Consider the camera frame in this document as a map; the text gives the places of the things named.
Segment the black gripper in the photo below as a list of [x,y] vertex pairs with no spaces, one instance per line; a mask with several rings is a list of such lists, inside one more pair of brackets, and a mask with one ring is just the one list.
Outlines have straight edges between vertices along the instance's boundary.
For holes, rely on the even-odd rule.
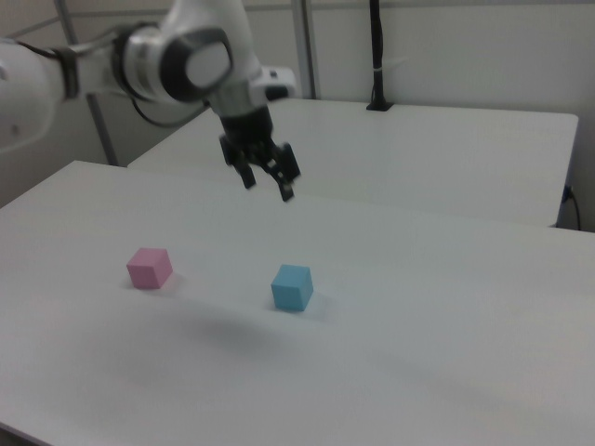
[[221,123],[223,134],[219,142],[224,161],[235,168],[244,187],[250,190],[257,184],[250,166],[254,164],[273,178],[284,202],[292,200],[293,185],[301,172],[292,147],[273,142],[269,108],[264,106],[242,116],[221,118]]

